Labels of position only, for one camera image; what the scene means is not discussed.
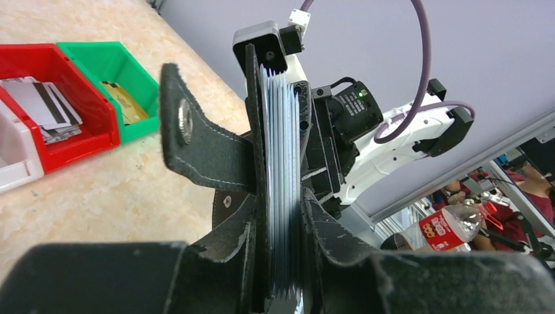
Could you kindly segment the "white plastic bin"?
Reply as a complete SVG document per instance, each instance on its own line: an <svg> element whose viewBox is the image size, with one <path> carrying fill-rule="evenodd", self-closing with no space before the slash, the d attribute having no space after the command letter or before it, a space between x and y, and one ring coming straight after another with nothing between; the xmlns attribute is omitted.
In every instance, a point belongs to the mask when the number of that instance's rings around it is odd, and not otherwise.
<svg viewBox="0 0 555 314"><path fill-rule="evenodd" d="M44 176L31 130L1 102L1 192Z"/></svg>

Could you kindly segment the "plastic bottle red label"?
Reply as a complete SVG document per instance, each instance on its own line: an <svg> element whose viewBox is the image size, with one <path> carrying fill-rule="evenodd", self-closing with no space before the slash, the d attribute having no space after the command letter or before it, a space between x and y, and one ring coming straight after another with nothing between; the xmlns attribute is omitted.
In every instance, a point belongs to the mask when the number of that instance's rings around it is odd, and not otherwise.
<svg viewBox="0 0 555 314"><path fill-rule="evenodd" d="M417 251L452 251L471 242L482 226L484 217L478 207L448 205L418 222L423 246Z"/></svg>

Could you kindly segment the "green plastic bin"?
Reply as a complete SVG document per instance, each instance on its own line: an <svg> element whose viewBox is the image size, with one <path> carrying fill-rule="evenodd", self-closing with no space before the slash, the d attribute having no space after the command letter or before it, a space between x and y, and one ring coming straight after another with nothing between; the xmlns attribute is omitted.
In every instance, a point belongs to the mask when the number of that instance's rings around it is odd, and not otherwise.
<svg viewBox="0 0 555 314"><path fill-rule="evenodd" d="M158 83L122 43L58 42L56 45L114 107L122 144L158 131ZM107 83L125 90L145 111L146 119L125 122L124 111L109 93Z"/></svg>

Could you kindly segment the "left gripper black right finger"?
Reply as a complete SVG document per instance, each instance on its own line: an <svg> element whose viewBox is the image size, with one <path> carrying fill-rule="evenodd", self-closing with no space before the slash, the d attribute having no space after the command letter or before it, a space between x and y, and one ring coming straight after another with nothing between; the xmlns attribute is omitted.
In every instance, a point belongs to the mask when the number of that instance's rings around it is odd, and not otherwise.
<svg viewBox="0 0 555 314"><path fill-rule="evenodd" d="M553 313L554 278L518 253L381 251L303 190L306 313Z"/></svg>

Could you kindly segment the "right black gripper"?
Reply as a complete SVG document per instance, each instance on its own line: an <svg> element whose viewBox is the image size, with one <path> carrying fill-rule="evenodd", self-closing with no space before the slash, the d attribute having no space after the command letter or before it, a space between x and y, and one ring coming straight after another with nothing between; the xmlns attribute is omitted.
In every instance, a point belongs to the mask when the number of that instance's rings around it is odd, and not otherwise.
<svg viewBox="0 0 555 314"><path fill-rule="evenodd" d="M306 80L293 84L299 100L300 151L302 152L301 186L309 188L317 201L332 217L341 217L347 205L335 196L346 183L342 169L348 152L334 123L342 118L344 105L331 94L330 86L312 89Z"/></svg>

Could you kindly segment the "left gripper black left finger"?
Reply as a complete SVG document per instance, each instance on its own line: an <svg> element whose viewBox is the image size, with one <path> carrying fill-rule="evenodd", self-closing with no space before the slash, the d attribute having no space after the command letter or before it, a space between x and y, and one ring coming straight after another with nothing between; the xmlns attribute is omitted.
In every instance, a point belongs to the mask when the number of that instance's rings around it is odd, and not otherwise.
<svg viewBox="0 0 555 314"><path fill-rule="evenodd" d="M193 244L49 243L1 286L2 313L249 313L256 199Z"/></svg>

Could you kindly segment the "person in red shirt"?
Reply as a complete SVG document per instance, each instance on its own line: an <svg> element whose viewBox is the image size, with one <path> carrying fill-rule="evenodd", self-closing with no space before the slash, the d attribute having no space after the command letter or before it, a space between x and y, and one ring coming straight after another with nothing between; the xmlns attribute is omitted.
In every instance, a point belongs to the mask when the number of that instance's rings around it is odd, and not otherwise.
<svg viewBox="0 0 555 314"><path fill-rule="evenodd" d="M522 168L523 175L507 170L507 175L527 196L529 201L539 210L549 223L554 223L554 186L544 178L531 164L526 163ZM440 209L444 205L460 203L465 199L469 190L461 184L460 180L455 180L442 188L444 199L435 205L435 209ZM498 228L488 220L484 220L481 228L515 242L526 242L527 237L516 213L510 207L497 205L497 212L493 215L501 225ZM511 248L481 234L476 235L472 244L477 251L510 251Z"/></svg>

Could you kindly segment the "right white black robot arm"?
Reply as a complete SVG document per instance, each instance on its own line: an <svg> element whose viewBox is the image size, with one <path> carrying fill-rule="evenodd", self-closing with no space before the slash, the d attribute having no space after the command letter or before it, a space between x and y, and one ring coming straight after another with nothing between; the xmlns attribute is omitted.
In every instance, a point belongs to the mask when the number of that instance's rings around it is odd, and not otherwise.
<svg viewBox="0 0 555 314"><path fill-rule="evenodd" d="M304 180L334 218L367 188L401 166L437 157L458 145L474 122L473 108L446 101L446 89L430 80L419 107L406 104L382 112L360 81L346 77L331 86L298 82L300 134L307 170Z"/></svg>

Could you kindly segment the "cards in red bin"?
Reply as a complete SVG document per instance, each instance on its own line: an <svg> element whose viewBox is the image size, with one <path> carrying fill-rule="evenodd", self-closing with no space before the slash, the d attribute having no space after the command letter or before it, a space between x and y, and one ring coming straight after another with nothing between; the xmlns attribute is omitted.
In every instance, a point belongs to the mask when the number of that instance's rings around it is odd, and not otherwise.
<svg viewBox="0 0 555 314"><path fill-rule="evenodd" d="M53 82L32 76L5 78L1 86L38 125L45 144L68 140L82 133L82 118Z"/></svg>

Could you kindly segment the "card in green bin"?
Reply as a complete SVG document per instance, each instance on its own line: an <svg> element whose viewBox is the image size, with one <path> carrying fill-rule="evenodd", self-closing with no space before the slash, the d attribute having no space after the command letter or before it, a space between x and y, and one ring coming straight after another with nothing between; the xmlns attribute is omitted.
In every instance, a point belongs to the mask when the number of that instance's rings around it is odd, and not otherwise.
<svg viewBox="0 0 555 314"><path fill-rule="evenodd" d="M141 105L119 83L104 80L101 81L101 85L118 103L125 125L134 124L149 118L149 115Z"/></svg>

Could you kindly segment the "red plastic bin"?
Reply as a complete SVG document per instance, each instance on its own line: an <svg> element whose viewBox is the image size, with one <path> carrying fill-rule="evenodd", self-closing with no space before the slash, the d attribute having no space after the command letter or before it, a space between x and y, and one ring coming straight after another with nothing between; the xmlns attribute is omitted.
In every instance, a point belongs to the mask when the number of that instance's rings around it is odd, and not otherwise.
<svg viewBox="0 0 555 314"><path fill-rule="evenodd" d="M46 174L120 144L115 109L55 44L1 45L1 100Z"/></svg>

